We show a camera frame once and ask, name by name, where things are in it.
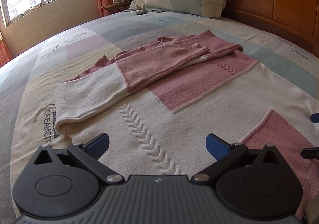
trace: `braided stitching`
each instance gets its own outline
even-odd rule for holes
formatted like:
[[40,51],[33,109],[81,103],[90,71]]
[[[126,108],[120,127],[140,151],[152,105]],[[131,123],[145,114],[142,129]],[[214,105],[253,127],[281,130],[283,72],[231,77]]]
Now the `braided stitching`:
[[148,129],[141,122],[132,107],[125,102],[116,104],[127,125],[131,128],[141,147],[145,149],[155,166],[160,169],[162,175],[184,175],[181,168],[175,164],[170,156],[155,141]]
[[233,70],[231,67],[225,65],[223,62],[221,61],[212,61],[214,64],[216,64],[218,67],[221,67],[222,69],[226,70],[227,72],[229,72],[232,75],[236,74],[236,71]]

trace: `headboard panel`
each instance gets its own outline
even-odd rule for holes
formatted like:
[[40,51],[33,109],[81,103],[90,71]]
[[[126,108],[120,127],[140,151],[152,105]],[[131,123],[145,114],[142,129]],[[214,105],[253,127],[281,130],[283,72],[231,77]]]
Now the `headboard panel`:
[[319,0],[227,0],[222,16],[279,35],[319,57]]

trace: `pink knit patch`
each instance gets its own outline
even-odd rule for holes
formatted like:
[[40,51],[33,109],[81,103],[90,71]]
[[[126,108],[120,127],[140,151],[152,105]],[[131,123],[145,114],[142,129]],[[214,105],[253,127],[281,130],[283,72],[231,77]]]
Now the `pink knit patch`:
[[147,89],[172,113],[246,72],[257,61],[239,51],[191,65],[150,84]]
[[312,148],[312,144],[272,109],[243,142],[250,149],[262,149],[271,143],[283,155],[303,188],[303,198],[296,212],[296,217],[301,219],[302,211],[319,191],[319,162],[301,156],[301,151]]

